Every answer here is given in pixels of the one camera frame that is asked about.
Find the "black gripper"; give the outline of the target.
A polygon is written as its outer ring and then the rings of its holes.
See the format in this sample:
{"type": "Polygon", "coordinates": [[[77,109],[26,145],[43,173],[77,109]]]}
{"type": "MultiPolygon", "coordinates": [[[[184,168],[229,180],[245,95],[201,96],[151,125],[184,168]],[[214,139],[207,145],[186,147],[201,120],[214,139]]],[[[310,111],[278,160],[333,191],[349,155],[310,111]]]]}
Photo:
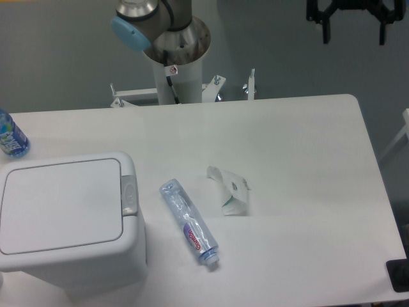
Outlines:
{"type": "Polygon", "coordinates": [[[319,9],[318,1],[306,1],[306,19],[321,26],[324,44],[331,40],[330,17],[337,10],[367,10],[380,21],[379,45],[385,45],[387,26],[405,16],[405,1],[393,1],[393,9],[383,1],[331,1],[324,10],[319,9]]]}

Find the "silver robot arm blue cap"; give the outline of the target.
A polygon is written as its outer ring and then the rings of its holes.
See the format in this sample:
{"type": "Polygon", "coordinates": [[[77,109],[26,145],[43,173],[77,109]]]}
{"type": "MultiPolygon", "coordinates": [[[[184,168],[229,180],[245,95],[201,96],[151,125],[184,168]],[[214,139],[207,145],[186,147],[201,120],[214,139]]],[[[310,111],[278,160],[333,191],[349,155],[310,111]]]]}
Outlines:
{"type": "MultiPolygon", "coordinates": [[[[306,2],[306,19],[322,27],[323,43],[330,41],[330,18],[338,10],[366,10],[380,23],[379,44],[386,27],[403,20],[407,1],[331,1],[320,10],[317,1],[306,2]]],[[[164,66],[187,65],[202,58],[210,47],[207,25],[192,14],[191,1],[118,1],[111,20],[115,35],[130,49],[143,52],[164,66]]]]}

